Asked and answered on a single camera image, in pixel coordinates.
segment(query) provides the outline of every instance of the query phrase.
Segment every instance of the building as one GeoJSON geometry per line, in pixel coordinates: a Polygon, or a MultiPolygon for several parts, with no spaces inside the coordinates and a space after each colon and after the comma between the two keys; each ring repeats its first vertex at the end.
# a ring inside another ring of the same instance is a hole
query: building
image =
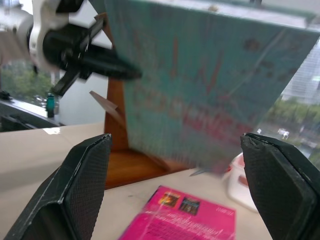
{"type": "Polygon", "coordinates": [[[320,104],[320,43],[314,46],[282,92],[283,100],[290,98],[308,105],[320,104]]]}

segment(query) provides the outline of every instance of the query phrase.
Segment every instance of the tree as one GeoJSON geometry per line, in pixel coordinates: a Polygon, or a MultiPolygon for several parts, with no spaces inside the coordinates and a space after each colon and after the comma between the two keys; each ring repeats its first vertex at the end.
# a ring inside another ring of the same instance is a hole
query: tree
{"type": "Polygon", "coordinates": [[[318,170],[320,170],[320,151],[318,149],[313,151],[309,160],[318,170]]]}
{"type": "Polygon", "coordinates": [[[296,130],[302,126],[317,130],[320,126],[320,105],[300,103],[294,97],[289,100],[279,98],[268,111],[264,120],[287,125],[288,128],[292,127],[296,130]]]}
{"type": "Polygon", "coordinates": [[[45,99],[52,87],[48,73],[35,74],[32,65],[24,61],[6,65],[1,71],[1,83],[2,90],[13,98],[39,106],[37,98],[45,99]]]}

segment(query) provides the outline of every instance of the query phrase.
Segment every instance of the teal book cover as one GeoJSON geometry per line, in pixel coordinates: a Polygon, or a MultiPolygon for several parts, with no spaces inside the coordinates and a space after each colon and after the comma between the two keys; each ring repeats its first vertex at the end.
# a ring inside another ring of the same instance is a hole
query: teal book cover
{"type": "Polygon", "coordinates": [[[129,146],[217,174],[319,38],[307,13],[248,4],[105,0],[105,10],[117,53],[143,74],[124,84],[129,146]]]}

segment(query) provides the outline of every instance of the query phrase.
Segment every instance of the white object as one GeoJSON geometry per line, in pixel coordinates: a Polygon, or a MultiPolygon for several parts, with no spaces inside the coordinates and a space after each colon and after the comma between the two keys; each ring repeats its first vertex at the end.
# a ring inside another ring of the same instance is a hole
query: white object
{"type": "Polygon", "coordinates": [[[289,131],[285,130],[284,128],[279,128],[278,134],[282,136],[282,139],[288,139],[289,137],[289,131]]]}
{"type": "Polygon", "coordinates": [[[232,200],[256,213],[258,212],[248,187],[245,162],[242,153],[236,156],[232,161],[227,193],[232,200]]]}
{"type": "Polygon", "coordinates": [[[48,72],[59,68],[50,64],[43,52],[43,42],[50,30],[58,30],[69,23],[69,14],[57,14],[60,0],[35,0],[33,6],[33,28],[30,35],[30,57],[35,65],[48,72]]]}

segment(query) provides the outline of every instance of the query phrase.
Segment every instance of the green bottle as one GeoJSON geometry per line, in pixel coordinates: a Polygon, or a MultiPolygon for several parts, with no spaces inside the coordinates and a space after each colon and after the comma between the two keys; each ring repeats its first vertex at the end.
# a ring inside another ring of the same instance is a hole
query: green bottle
{"type": "Polygon", "coordinates": [[[55,116],[55,96],[52,93],[48,93],[46,96],[46,107],[48,118],[53,118],[55,116]]]}

